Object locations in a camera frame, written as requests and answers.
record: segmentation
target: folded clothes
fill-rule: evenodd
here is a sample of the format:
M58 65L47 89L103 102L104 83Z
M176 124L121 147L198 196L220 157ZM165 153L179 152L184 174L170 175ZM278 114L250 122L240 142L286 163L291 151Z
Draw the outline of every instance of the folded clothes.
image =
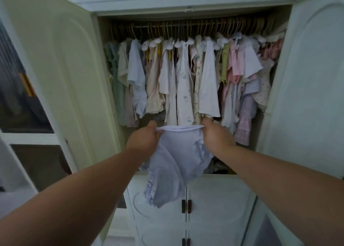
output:
M203 174L213 155L206 148L204 126L163 126L157 150L140 170L148 170L144 196L148 204L160 208L185 196L186 185Z

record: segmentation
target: wardrobe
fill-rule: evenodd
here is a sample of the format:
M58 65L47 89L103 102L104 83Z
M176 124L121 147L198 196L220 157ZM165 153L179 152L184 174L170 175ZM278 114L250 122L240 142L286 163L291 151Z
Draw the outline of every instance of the wardrobe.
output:
M104 44L121 22L250 15L285 31L267 109L250 149L344 176L344 0L1 0L1 20L59 140L78 170L120 152L132 131L118 123ZM236 174L204 174L160 209L145 203L147 174L124 193L137 245L241 245L256 195Z

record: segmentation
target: finger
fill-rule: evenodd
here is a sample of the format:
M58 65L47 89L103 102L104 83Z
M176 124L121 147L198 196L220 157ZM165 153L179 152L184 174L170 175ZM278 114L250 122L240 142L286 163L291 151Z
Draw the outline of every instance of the finger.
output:
M213 122L209 118L204 118L202 121L202 125L204 125L205 127L209 126L212 123Z
M159 131L157 131L156 136L157 136L157 140L158 140L158 141L159 141L161 135L162 135L164 132L165 132L165 130L159 130Z
M152 127L154 131L157 129L157 123L154 120L149 121L148 126Z

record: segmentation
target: right hand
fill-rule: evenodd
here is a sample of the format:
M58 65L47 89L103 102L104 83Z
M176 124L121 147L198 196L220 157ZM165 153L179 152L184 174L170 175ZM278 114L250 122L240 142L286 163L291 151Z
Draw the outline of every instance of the right hand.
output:
M209 118L204 118L202 125L203 138L206 147L209 151L221 160L230 148L236 145L234 136L228 131L227 128L215 124Z

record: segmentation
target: open cabinet door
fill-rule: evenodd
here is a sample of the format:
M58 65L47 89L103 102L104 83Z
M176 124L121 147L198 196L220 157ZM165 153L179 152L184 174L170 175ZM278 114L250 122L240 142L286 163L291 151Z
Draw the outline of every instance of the open cabinet door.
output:
M301 0L263 121L258 151L344 176L344 0Z
M78 169L120 151L95 17L67 0L1 0L1 20Z

